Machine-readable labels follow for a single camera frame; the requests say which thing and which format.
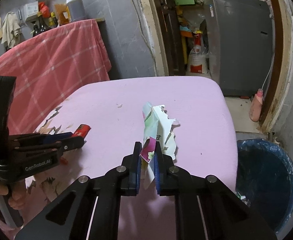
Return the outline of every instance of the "metal screw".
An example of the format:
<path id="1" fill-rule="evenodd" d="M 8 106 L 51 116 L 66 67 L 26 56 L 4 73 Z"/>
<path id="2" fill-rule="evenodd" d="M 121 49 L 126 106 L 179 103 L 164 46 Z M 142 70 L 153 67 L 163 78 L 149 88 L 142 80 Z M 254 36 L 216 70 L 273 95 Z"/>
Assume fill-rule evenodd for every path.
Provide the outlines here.
<path id="1" fill-rule="evenodd" d="M 79 177 L 80 183 L 86 183 L 87 181 L 88 181 L 88 176 L 83 175 L 83 176 Z"/>
<path id="2" fill-rule="evenodd" d="M 171 167 L 169 168 L 169 171 L 171 171 L 171 172 L 173 172 L 173 173 L 178 172 L 178 171 L 179 171 L 179 167 L 177 167 L 177 166 L 171 166 Z"/>
<path id="3" fill-rule="evenodd" d="M 217 177 L 214 175 L 209 175 L 207 177 L 208 182 L 215 183 L 217 181 Z"/>
<path id="4" fill-rule="evenodd" d="M 126 167 L 125 166 L 117 166 L 116 170 L 118 172 L 124 172 L 124 171 L 126 171 Z"/>

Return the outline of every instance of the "soy sauce bottle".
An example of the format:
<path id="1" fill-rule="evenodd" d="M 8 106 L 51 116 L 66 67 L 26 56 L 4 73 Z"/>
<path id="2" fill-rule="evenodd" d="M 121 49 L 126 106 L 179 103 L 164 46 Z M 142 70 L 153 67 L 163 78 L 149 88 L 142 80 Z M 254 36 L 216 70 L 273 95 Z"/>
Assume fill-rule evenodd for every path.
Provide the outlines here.
<path id="1" fill-rule="evenodd" d="M 40 29 L 39 29 L 38 25 L 36 24 L 36 21 L 33 21 L 31 23 L 33 23 L 33 36 L 32 37 L 35 37 L 36 35 L 40 34 Z"/>
<path id="2" fill-rule="evenodd" d="M 41 12 L 38 12 L 38 18 L 39 18 L 39 25 L 40 25 L 40 33 L 51 30 L 51 28 L 47 26 L 47 24 L 45 23 Z"/>

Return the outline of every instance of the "gray appliance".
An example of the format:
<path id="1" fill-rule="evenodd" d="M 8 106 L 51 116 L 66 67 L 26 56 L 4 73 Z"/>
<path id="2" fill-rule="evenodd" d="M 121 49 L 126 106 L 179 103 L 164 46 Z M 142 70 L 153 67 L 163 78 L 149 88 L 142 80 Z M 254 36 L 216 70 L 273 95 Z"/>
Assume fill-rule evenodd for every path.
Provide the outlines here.
<path id="1" fill-rule="evenodd" d="M 251 96 L 271 66 L 272 22 L 260 0 L 205 0 L 209 69 L 225 96 Z"/>

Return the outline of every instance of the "crumpled paper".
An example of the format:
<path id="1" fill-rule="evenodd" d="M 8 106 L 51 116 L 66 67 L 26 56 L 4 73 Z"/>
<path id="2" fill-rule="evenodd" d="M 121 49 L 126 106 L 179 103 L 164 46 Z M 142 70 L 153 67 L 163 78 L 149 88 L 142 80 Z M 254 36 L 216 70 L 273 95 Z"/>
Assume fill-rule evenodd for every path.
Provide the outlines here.
<path id="1" fill-rule="evenodd" d="M 140 154 L 142 160 L 141 178 L 144 179 L 143 187 L 147 189 L 154 180 L 152 170 L 152 158 L 156 147 L 156 142 L 161 145 L 162 154 L 171 156 L 175 160 L 177 145 L 174 140 L 173 124 L 179 124 L 176 119 L 169 119 L 165 113 L 165 106 L 152 106 L 147 102 L 143 106 L 144 137 L 143 148 Z"/>

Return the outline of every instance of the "blue trash bin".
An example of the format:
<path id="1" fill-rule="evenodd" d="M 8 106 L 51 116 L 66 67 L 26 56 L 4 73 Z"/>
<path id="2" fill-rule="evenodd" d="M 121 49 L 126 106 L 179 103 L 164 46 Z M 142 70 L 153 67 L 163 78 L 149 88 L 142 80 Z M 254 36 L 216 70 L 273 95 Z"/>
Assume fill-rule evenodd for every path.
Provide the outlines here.
<path id="1" fill-rule="evenodd" d="M 293 162 L 280 146 L 263 139 L 237 146 L 236 190 L 278 234 L 293 211 Z"/>

